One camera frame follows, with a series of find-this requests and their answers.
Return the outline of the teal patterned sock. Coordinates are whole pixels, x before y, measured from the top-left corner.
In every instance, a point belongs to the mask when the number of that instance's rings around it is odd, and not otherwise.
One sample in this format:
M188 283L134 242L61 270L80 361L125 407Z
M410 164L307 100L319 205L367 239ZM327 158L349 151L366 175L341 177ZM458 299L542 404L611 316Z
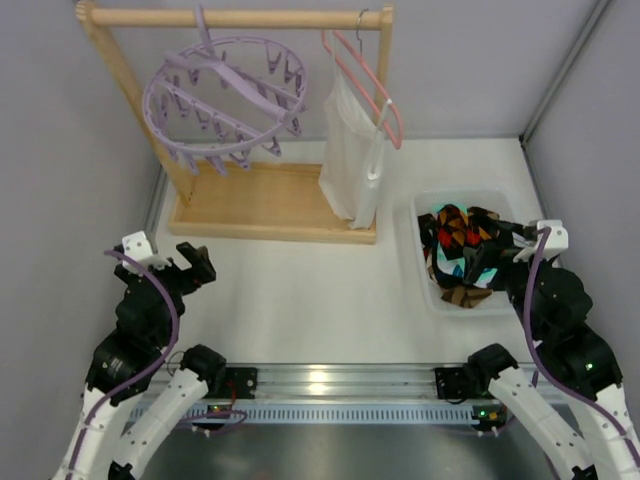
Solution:
M497 277L498 269L483 268L478 277L473 280L470 276L470 263L464 257L449 260L443 248L438 245L432 257L430 273L431 279L441 288L450 289L457 286L487 288Z

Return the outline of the red argyle sock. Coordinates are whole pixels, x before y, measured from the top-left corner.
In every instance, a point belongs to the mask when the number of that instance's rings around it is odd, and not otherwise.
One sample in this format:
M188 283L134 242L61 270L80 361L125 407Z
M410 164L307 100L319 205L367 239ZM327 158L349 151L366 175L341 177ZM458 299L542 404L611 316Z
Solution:
M483 241L477 221L478 207L461 208L447 204L436 214L436 237L447 260L463 257L465 247L477 247Z

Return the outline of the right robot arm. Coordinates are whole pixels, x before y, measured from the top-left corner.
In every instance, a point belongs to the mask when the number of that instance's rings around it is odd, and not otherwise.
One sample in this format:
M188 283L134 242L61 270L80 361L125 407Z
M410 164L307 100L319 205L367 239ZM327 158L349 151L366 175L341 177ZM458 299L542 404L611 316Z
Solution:
M499 268L539 375L564 397L572 428L498 343L468 357L463 369L476 393L504 405L543 450L560 479L636 479L639 436L623 375L609 344L587 323L593 307L583 282L554 264L568 247L559 220L541 220L532 239Z

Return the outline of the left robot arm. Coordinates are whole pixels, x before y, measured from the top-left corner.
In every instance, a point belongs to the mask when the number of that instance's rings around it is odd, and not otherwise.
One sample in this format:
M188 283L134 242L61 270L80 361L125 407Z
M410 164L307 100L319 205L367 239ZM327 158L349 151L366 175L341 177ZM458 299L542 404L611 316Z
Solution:
M129 420L179 339L185 297L217 277L206 247L182 242L176 250L187 268L161 256L143 233L106 251L118 262L114 274L125 291L115 329L94 350L78 422L55 478L141 478L177 426L200 421L188 410L221 389L225 357L196 344L183 353L169 384L142 417Z

